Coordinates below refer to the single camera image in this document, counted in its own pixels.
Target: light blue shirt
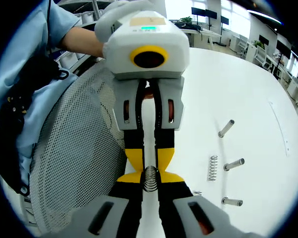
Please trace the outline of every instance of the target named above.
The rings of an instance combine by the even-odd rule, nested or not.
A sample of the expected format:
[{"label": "light blue shirt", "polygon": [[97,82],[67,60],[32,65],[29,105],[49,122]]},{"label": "light blue shirt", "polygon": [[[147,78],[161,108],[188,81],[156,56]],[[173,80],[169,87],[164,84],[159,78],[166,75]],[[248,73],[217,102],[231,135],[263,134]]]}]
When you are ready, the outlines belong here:
[{"label": "light blue shirt", "polygon": [[[5,95],[8,90],[18,81],[17,75],[27,60],[34,54],[47,54],[48,4],[48,0],[43,0],[30,13],[2,55],[0,60],[0,107],[6,100]],[[52,0],[50,9],[51,48],[54,48],[77,22],[76,16],[57,6]],[[32,104],[24,116],[23,131],[16,141],[21,179],[26,185],[29,185],[28,175],[32,149],[39,139],[43,123],[59,97],[76,79],[77,76],[70,73],[67,79],[52,80],[49,85],[34,92]]]}]

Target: chair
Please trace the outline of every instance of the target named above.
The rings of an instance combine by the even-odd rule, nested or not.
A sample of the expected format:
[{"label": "chair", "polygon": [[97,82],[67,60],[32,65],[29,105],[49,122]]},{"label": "chair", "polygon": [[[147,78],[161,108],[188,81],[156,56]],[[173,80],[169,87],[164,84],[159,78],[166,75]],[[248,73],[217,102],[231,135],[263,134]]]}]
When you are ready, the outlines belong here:
[{"label": "chair", "polygon": [[247,38],[242,36],[242,35],[239,35],[239,43],[238,43],[238,46],[242,48],[241,52],[240,53],[237,53],[238,55],[241,55],[240,57],[241,58],[245,58],[245,53],[246,53],[246,49],[247,49]]},{"label": "chair", "polygon": [[257,53],[254,59],[256,59],[265,70],[269,70],[272,66],[272,62],[266,59],[266,51],[260,46],[257,46]]},{"label": "chair", "polygon": [[124,134],[115,124],[113,74],[105,61],[80,76],[41,129],[30,173],[33,214],[41,233],[57,232],[73,212],[108,195],[125,173]]}]

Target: metal cylinder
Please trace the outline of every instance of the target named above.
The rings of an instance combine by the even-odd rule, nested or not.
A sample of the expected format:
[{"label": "metal cylinder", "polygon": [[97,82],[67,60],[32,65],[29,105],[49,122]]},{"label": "metal cylinder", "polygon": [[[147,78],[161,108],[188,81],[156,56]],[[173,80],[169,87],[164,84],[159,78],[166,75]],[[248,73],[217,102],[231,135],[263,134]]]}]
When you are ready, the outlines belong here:
[{"label": "metal cylinder", "polygon": [[229,122],[226,124],[226,126],[223,128],[223,130],[221,130],[219,133],[218,133],[218,136],[220,138],[223,138],[224,135],[228,132],[228,130],[234,125],[234,120],[229,120]]},{"label": "metal cylinder", "polygon": [[245,160],[243,158],[239,159],[239,160],[236,160],[230,164],[225,164],[224,165],[224,170],[225,171],[229,171],[230,169],[233,169],[235,167],[238,167],[238,166],[241,166],[245,163]]},{"label": "metal cylinder", "polygon": [[229,204],[229,205],[240,207],[241,205],[243,205],[243,200],[229,199],[228,197],[224,197],[222,199],[222,204]]}]

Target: black strap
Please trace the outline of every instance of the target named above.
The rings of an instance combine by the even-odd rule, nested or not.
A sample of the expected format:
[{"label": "black strap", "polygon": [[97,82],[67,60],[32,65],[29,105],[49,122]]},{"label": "black strap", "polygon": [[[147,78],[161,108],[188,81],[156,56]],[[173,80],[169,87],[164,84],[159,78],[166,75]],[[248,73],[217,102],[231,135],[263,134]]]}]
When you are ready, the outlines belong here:
[{"label": "black strap", "polygon": [[49,57],[52,57],[52,48],[51,48],[51,39],[50,39],[50,11],[51,11],[51,0],[49,0],[49,6],[48,6],[48,15],[47,15],[47,25],[48,25],[48,43],[47,48],[50,52]]},{"label": "black strap", "polygon": [[54,60],[44,55],[34,56],[24,65],[19,81],[5,96],[0,108],[0,175],[16,193],[29,194],[29,186],[21,179],[16,139],[23,130],[24,115],[32,103],[32,95],[52,79],[65,79],[68,75]]}]

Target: metal spring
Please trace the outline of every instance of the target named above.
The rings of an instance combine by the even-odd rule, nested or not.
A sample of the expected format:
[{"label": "metal spring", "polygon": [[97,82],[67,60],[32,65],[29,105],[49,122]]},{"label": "metal spring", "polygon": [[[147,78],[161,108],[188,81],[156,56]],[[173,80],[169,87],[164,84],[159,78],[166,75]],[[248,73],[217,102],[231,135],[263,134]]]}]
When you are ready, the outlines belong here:
[{"label": "metal spring", "polygon": [[215,181],[217,177],[217,165],[218,165],[218,157],[213,155],[210,157],[210,166],[209,166],[209,181]]},{"label": "metal spring", "polygon": [[157,186],[157,168],[155,166],[147,166],[145,169],[145,181],[143,183],[143,189],[146,192],[156,191]]}]

